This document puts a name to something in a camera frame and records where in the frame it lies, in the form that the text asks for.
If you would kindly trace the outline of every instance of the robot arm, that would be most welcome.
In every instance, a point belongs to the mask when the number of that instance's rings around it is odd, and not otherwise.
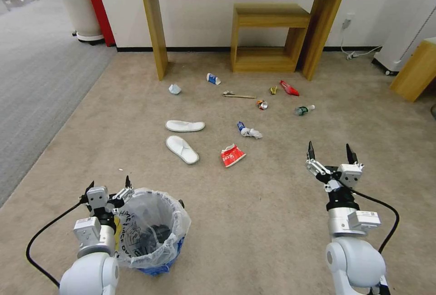
[[[109,195],[105,186],[86,189],[80,201],[90,217],[76,221],[74,234],[80,241],[78,259],[60,281],[60,295],[115,295],[119,267],[115,254],[114,215],[133,195],[129,177],[125,188]]]
[[[362,175],[363,164],[347,144],[348,164],[324,166],[315,159],[309,142],[306,167],[324,183],[329,203],[328,229],[332,241],[326,248],[327,265],[333,276],[337,295],[359,295],[353,287],[370,288],[370,294],[389,295],[386,265],[382,255],[368,242],[366,236],[381,222],[377,212],[361,211],[354,202],[353,190]]]

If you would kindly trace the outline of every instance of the power cord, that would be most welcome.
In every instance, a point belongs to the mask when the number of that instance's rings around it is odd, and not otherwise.
[[[27,260],[30,262],[31,265],[33,265],[36,269],[38,269],[43,275],[45,275],[48,279],[51,280],[51,282],[53,282],[53,284],[56,285],[57,288],[59,288],[59,282],[50,274],[48,273],[46,270],[44,270],[38,263],[36,263],[31,257],[30,257],[30,248],[33,244],[33,242],[35,241],[35,239],[44,231],[46,230],[48,227],[50,227],[51,225],[53,225],[55,222],[57,222],[59,219],[61,219],[62,217],[66,216],[67,214],[69,214],[71,211],[73,211],[75,208],[77,208],[79,205],[81,205],[82,202],[79,202],[77,204],[75,204],[74,206],[72,206],[70,209],[68,209],[67,211],[65,211],[64,213],[62,213],[60,216],[56,217],[55,219],[53,219],[52,221],[50,221],[47,225],[45,225],[44,227],[42,227],[30,240],[30,242],[27,245],[27,249],[26,249],[26,258]]]
[[[364,56],[364,55],[370,54],[371,52],[373,52],[373,51],[375,51],[375,50],[377,50],[377,49],[379,49],[379,48],[382,47],[382,45],[380,45],[380,46],[378,46],[378,47],[375,47],[375,48],[369,50],[368,52],[365,52],[365,53],[362,53],[362,54],[356,54],[355,51],[347,52],[347,51],[344,50],[344,48],[343,48],[344,39],[345,39],[345,35],[342,36],[342,41],[341,41],[341,51],[347,55],[347,56],[346,56],[346,59],[347,59],[347,60],[351,60],[351,59],[353,59],[353,58],[357,58],[357,57],[361,57],[361,56]]]
[[[367,200],[370,200],[370,201],[373,201],[373,202],[375,202],[375,203],[381,204],[381,205],[383,205],[384,207],[387,207],[387,208],[388,208],[389,210],[391,210],[392,212],[394,212],[394,214],[395,214],[395,222],[394,222],[394,224],[393,224],[393,226],[392,226],[392,228],[391,228],[391,231],[389,232],[389,234],[387,234],[385,240],[382,242],[382,244],[380,245],[380,248],[378,249],[378,252],[381,254],[381,253],[383,252],[383,249],[385,248],[386,244],[388,243],[388,241],[391,239],[392,235],[394,234],[396,228],[398,227],[398,224],[400,223],[400,214],[398,213],[398,211],[397,211],[393,206],[390,206],[389,204],[387,204],[387,203],[385,203],[385,202],[383,202],[383,201],[377,200],[376,198],[373,198],[373,197],[371,197],[371,196],[369,196],[369,195],[365,195],[365,194],[363,194],[363,193],[360,193],[360,192],[358,192],[358,191],[355,191],[355,190],[349,188],[347,185],[345,185],[345,184],[344,184],[343,182],[341,182],[339,179],[336,179],[336,178],[335,178],[335,180],[336,180],[338,183],[340,183],[343,187],[345,187],[346,189],[348,189],[349,191],[351,191],[352,193],[355,193],[355,194],[357,194],[357,195],[359,195],[359,196],[361,196],[361,197],[364,197],[364,198],[367,199]]]

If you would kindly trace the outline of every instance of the trash can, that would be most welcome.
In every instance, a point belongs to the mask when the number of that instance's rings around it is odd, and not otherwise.
[[[103,33],[106,46],[110,47],[112,45],[115,45],[114,34],[112,33],[112,29],[110,28],[108,16],[106,15],[106,11],[104,10],[103,1],[91,0],[91,3],[92,6],[94,7],[97,20],[99,21],[100,29],[101,32]]]
[[[165,192],[138,188],[118,216],[119,265],[148,275],[169,272],[191,225],[182,204]]]

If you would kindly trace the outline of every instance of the trash bag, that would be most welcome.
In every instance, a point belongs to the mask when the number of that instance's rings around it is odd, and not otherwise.
[[[118,216],[119,265],[149,275],[169,272],[191,225],[180,202],[165,192],[138,188]]]

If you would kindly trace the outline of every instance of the plant pot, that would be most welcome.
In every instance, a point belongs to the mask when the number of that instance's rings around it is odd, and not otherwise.
[[[61,0],[81,41],[103,39],[91,0]]]

